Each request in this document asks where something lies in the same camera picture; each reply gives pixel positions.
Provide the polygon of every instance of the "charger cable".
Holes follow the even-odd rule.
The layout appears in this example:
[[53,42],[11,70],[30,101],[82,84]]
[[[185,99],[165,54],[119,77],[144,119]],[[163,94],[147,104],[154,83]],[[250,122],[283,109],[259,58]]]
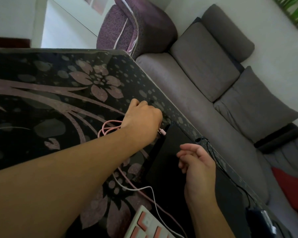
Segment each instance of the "charger cable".
[[[116,127],[107,127],[107,128],[105,128],[105,125],[107,124],[109,124],[109,123],[112,123],[112,122],[116,122],[116,123],[122,123],[122,121],[119,121],[119,120],[109,120],[109,121],[106,121],[104,124],[103,124],[103,126],[102,126],[102,129],[98,132],[98,135],[97,135],[97,137],[99,138],[100,137],[100,134],[102,133],[104,136],[105,135],[107,135],[110,131],[113,131],[113,130],[118,130],[118,129],[120,129],[121,128],[121,125],[119,125],[119,126],[116,126]],[[159,130],[158,130],[158,132],[159,133],[161,133],[162,135],[166,135],[166,132],[163,130],[163,129],[161,129],[161,128],[159,128]],[[156,208],[156,211],[157,211],[157,214],[158,214],[158,216],[159,216],[159,218],[160,218],[160,220],[161,220],[161,222],[163,223],[163,225],[171,232],[171,233],[173,233],[173,234],[175,234],[175,235],[177,235],[177,236],[179,236],[179,237],[181,237],[181,238],[184,238],[182,235],[180,235],[180,234],[178,234],[178,233],[176,233],[175,231],[173,231],[173,230],[171,230],[171,228],[169,228],[165,223],[164,223],[164,221],[162,220],[162,218],[160,217],[160,214],[159,214],[159,212],[158,212],[158,208],[163,212],[163,213],[165,213],[166,215],[168,215],[180,228],[181,228],[181,230],[182,230],[182,232],[184,233],[184,235],[185,235],[185,238],[188,238],[187,237],[187,234],[186,234],[186,232],[184,231],[184,229],[182,228],[182,226],[168,213],[168,212],[166,212],[163,208],[161,208],[157,203],[156,203],[156,199],[155,199],[155,196],[154,196],[154,192],[153,192],[153,188],[151,187],[151,186],[146,186],[146,187],[143,187],[143,188],[136,188],[135,186],[134,186],[134,184],[127,178],[127,176],[123,173],[123,171],[121,170],[121,168],[119,168],[118,167],[118,170],[119,170],[119,172],[122,174],[122,176],[126,179],[126,181],[133,187],[133,189],[130,189],[130,188],[127,188],[127,187],[125,187],[125,186],[123,186],[121,183],[119,183],[118,182],[118,180],[116,179],[116,177],[115,177],[115,175],[114,174],[112,174],[112,176],[114,177],[114,179],[115,179],[115,181],[117,182],[117,184],[120,186],[120,187],[122,187],[122,188],[124,188],[124,189],[126,189],[126,190],[129,190],[129,191],[138,191],[141,195],[143,195],[147,200],[149,200],[149,201],[151,201],[152,203],[154,203],[154,205],[155,205],[155,208]],[[147,195],[145,195],[143,192],[141,192],[141,190],[143,190],[143,189],[147,189],[147,188],[150,188],[151,189],[151,191],[152,191],[152,196],[153,196],[153,200],[152,199],[150,199]]]

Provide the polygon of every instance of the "black device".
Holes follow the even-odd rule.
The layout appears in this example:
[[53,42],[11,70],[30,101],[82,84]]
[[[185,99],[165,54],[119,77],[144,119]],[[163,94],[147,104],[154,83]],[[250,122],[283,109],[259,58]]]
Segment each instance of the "black device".
[[[176,153],[180,150],[180,144],[195,141],[175,123],[172,123],[166,132],[167,135],[156,143],[149,154],[155,158],[145,175],[145,180],[152,186],[157,203],[181,224],[188,237],[194,237],[191,216],[184,199],[186,175],[178,168],[179,159]],[[216,169],[215,194],[219,208],[235,237],[250,237],[242,193],[220,168]],[[175,224],[168,222],[169,224],[170,228],[181,232]]]

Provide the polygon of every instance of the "gray sofa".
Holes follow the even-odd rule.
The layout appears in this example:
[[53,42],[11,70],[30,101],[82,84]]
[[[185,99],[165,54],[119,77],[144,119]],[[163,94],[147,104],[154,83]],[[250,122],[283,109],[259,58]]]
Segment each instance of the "gray sofa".
[[138,65],[207,137],[217,152],[298,237],[298,213],[271,167],[298,177],[298,138],[269,154],[254,144],[298,118],[251,67],[240,64],[254,44],[216,5],[191,25],[169,53],[144,54]]

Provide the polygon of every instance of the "black table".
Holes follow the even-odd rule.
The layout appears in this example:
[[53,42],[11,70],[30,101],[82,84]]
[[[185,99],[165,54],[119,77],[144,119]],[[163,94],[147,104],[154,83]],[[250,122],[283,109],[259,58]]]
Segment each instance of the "black table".
[[[0,49],[0,169],[97,138],[106,120],[122,120],[133,98],[159,108],[162,127],[174,121],[192,139],[200,137],[124,51]],[[121,165],[138,187],[142,164],[153,145]],[[216,156],[231,178],[278,221],[221,156]],[[115,176],[127,185],[119,172]],[[121,189],[111,176],[67,236],[121,237],[140,205],[153,208],[137,192]]]

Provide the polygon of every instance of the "red cushion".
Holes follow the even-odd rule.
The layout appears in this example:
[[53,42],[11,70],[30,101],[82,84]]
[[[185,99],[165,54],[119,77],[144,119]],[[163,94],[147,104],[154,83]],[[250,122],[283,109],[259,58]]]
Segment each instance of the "red cushion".
[[298,211],[298,178],[290,176],[274,167],[272,168],[272,171],[290,205]]

